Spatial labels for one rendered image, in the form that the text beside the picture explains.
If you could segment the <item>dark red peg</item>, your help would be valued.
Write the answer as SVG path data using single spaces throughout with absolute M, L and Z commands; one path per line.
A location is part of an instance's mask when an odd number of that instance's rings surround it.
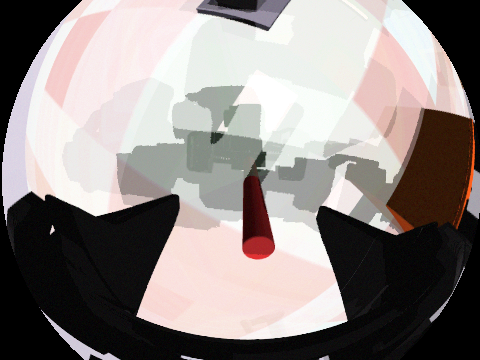
M 241 251 L 249 259 L 265 259 L 272 255 L 275 244 L 260 181 L 247 176 L 243 180 Z

